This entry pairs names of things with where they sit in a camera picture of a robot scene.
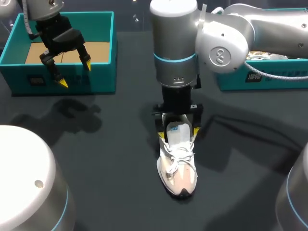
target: shoe sole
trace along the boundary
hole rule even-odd
[[[185,190],[185,191],[186,191],[185,193],[182,193],[182,192],[183,192],[183,191],[182,191],[179,195],[176,195],[176,194],[174,194],[171,190],[169,190],[169,188],[168,188],[168,187],[166,186],[166,184],[165,184],[165,181],[164,181],[164,179],[163,179],[163,177],[162,177],[162,173],[161,173],[161,171],[160,171],[160,158],[158,158],[158,160],[157,160],[157,162],[156,162],[156,166],[157,166],[157,171],[158,171],[158,175],[159,175],[159,177],[160,177],[160,180],[161,180],[161,182],[163,183],[165,190],[167,191],[167,193],[168,193],[171,197],[176,198],[176,199],[185,200],[185,199],[188,199],[188,198],[190,198],[191,196],[193,196],[195,189],[193,190],[192,193],[188,193],[188,192]]]

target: white sneaker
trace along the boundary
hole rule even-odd
[[[165,124],[166,139],[160,137],[160,157],[157,170],[164,186],[175,196],[190,196],[197,184],[194,165],[194,140],[192,125],[186,115],[177,116],[173,122]]]

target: blue light ring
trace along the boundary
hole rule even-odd
[[[187,58],[184,58],[184,59],[177,59],[177,60],[169,60],[169,59],[163,59],[161,57],[158,57],[156,54],[154,54],[154,57],[160,61],[163,61],[163,62],[166,62],[166,63],[181,63],[181,62],[185,62],[187,60],[190,60],[192,59],[193,57],[196,56],[196,53],[187,57]]]
[[[54,226],[54,228],[51,230],[51,231],[55,231],[56,228],[58,227],[58,225],[60,224],[64,214],[65,214],[65,211],[66,211],[66,207],[67,207],[67,202],[68,202],[68,189],[66,188],[66,203],[65,203],[65,206],[64,206],[64,209],[63,209],[63,213],[59,219],[59,221],[57,222],[57,224]]]
[[[291,201],[290,194],[289,194],[289,178],[290,178],[292,169],[290,170],[289,175],[288,175],[288,178],[287,178],[287,184],[286,184],[287,197],[288,197],[290,206],[291,206],[291,208],[292,208],[294,214],[297,216],[297,218],[300,220],[300,222],[302,222],[302,224],[308,229],[308,225],[305,223],[305,221],[300,217],[300,215],[298,214],[298,212],[295,210],[295,208],[294,208],[294,206],[293,206],[293,204],[292,204],[292,201]]]

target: teal storage bin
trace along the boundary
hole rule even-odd
[[[27,35],[24,16],[17,16],[14,27],[0,57],[0,72],[9,85],[12,95],[72,95],[115,93],[117,37],[113,12],[65,12],[73,28],[81,31],[86,42],[109,42],[106,63],[91,62],[91,71],[82,63],[56,64],[69,88],[55,83],[42,64],[25,64],[32,42]],[[30,22],[33,33],[35,22]]]
[[[267,9],[267,10],[306,10],[306,8]],[[256,60],[247,61],[252,67],[268,74],[288,77],[308,76],[307,59]],[[261,76],[242,65],[230,74],[215,74],[220,90],[271,90],[308,88],[308,81],[286,81]]]

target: shoe tongue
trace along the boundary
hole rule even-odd
[[[189,142],[191,138],[190,126],[183,122],[171,122],[167,126],[167,137],[170,146]]]

